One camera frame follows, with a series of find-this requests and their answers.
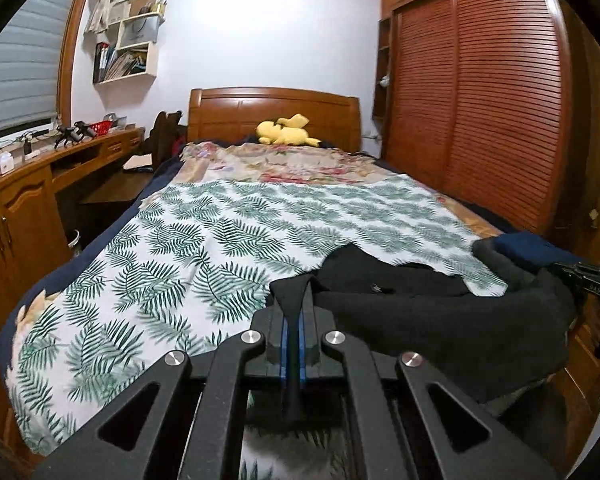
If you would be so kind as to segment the red basket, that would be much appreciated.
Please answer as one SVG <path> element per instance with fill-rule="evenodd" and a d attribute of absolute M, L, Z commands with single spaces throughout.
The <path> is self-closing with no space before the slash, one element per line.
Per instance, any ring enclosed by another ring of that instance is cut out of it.
<path fill-rule="evenodd" d="M 111 120 L 101 120 L 100 122 L 93 122 L 88 126 L 93 132 L 95 136 L 106 136 L 106 134 L 112 128 Z"/>

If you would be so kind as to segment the yellow plush toy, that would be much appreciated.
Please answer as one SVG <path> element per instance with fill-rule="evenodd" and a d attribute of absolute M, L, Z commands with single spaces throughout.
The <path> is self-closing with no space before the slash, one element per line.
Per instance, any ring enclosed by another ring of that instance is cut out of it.
<path fill-rule="evenodd" d="M 258 141 L 264 145 L 309 145 L 318 148 L 321 141 L 311 138 L 304 128 L 309 122 L 301 114 L 278 118 L 276 122 L 260 122 L 256 128 Z"/>

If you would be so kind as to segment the wooden desk cabinet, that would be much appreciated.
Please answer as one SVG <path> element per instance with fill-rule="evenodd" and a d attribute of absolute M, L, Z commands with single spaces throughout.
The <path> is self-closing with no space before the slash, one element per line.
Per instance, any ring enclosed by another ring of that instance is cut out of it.
<path fill-rule="evenodd" d="M 69 260 L 56 194 L 136 148 L 143 127 L 51 148 L 0 176 L 0 330 L 17 300 Z M 8 409 L 0 373 L 0 419 Z"/>

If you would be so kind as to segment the palm leaf print bedsheet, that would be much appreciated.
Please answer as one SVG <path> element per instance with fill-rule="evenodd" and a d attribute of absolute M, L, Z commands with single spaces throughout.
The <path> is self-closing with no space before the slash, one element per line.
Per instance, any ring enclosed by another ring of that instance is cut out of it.
<path fill-rule="evenodd" d="M 248 327 L 272 281 L 317 269 L 347 244 L 500 296 L 505 284 L 471 255 L 474 241 L 407 176 L 170 182 L 20 300 L 15 333 L 1 340 L 20 436 L 50 454 L 159 356 L 216 348 Z"/>

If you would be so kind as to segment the grey window blind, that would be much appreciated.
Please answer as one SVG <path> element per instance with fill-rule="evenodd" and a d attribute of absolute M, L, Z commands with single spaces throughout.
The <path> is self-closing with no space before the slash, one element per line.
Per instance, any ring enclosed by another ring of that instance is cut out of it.
<path fill-rule="evenodd" d="M 57 78 L 73 0 L 27 0 L 0 32 L 0 131 L 57 115 Z"/>

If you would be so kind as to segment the white wall shelf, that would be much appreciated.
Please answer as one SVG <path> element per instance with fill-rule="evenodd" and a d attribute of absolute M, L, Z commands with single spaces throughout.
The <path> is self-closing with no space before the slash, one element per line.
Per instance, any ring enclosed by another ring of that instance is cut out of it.
<path fill-rule="evenodd" d="M 94 86 L 157 77 L 165 7 L 166 0 L 120 0 L 111 8 L 102 32 L 85 34 L 93 47 Z"/>

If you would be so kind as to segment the black coat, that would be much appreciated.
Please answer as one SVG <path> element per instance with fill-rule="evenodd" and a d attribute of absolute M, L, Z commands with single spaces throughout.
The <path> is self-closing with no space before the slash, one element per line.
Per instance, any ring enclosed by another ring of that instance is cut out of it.
<path fill-rule="evenodd" d="M 551 270 L 517 268 L 488 240 L 471 250 L 504 278 L 504 295 L 477 296 L 458 275 L 385 263 L 355 244 L 335 249 L 316 270 L 272 282 L 268 305 L 279 306 L 287 323 L 286 419 L 303 412 L 300 314 L 313 306 L 329 311 L 338 330 L 370 350 L 421 353 L 504 422 L 564 420 L 566 400 L 547 378 L 567 362 L 567 332 L 576 316 L 571 292 Z"/>

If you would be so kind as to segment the wooden louvered wardrobe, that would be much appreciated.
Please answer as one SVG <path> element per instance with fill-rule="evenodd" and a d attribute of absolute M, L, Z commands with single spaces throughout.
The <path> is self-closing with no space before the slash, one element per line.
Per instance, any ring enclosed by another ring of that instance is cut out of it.
<path fill-rule="evenodd" d="M 559 0 L 402 0 L 386 41 L 388 164 L 556 240 L 588 157 Z"/>

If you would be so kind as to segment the wooden headboard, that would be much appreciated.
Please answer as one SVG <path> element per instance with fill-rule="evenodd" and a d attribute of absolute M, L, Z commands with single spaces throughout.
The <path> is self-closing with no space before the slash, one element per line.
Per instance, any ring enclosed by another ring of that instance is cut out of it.
<path fill-rule="evenodd" d="M 187 140 L 238 143 L 256 133 L 260 122 L 291 118 L 309 119 L 306 131 L 343 151 L 361 148 L 360 101 L 313 90 L 273 87 L 227 87 L 190 92 Z"/>

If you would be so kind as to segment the navy blue garment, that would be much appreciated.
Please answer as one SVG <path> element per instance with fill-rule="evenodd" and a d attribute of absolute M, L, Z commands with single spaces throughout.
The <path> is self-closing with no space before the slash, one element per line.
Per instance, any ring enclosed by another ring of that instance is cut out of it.
<path fill-rule="evenodd" d="M 494 247 L 509 259 L 542 268 L 551 263 L 576 264 L 581 258 L 550 244 L 530 232 L 502 234 L 494 238 Z"/>

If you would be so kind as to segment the floral quilt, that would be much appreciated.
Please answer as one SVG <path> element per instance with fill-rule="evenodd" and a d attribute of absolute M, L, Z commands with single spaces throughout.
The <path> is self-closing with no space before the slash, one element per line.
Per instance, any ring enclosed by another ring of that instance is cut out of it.
<path fill-rule="evenodd" d="M 180 156 L 182 166 L 173 178 L 178 184 L 227 180 L 237 182 L 366 184 L 395 173 L 365 154 L 339 148 L 245 143 L 222 148 L 204 141 L 189 143 Z"/>

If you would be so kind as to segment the dark wooden chair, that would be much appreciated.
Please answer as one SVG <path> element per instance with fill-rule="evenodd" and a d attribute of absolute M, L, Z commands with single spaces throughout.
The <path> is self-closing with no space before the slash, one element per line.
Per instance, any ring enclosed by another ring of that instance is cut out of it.
<path fill-rule="evenodd" d="M 180 124 L 182 116 L 180 110 L 158 114 L 147 139 L 152 170 L 157 171 L 164 162 L 178 154 L 186 141 L 186 127 Z"/>

